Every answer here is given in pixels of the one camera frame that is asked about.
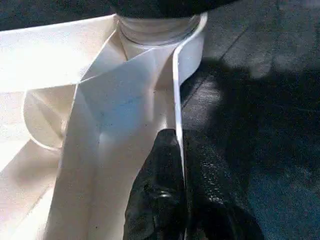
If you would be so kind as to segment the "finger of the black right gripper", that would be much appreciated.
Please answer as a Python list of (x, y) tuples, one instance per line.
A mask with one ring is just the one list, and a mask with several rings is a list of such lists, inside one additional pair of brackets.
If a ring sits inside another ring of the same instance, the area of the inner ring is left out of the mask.
[(234, 0), (109, 0), (118, 16), (133, 19), (186, 18), (229, 5)]

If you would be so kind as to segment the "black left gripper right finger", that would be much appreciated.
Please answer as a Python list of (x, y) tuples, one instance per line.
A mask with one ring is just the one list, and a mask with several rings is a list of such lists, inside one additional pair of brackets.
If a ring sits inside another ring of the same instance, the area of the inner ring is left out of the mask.
[(208, 240), (263, 240), (240, 181), (214, 142), (185, 131), (183, 153), (190, 228)]

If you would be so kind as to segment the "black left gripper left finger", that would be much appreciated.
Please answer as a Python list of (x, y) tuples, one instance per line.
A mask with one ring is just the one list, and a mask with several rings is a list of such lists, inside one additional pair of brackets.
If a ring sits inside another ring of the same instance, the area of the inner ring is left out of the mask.
[(123, 239), (183, 239), (187, 214), (181, 163), (176, 131), (159, 131), (133, 182), (124, 214)]

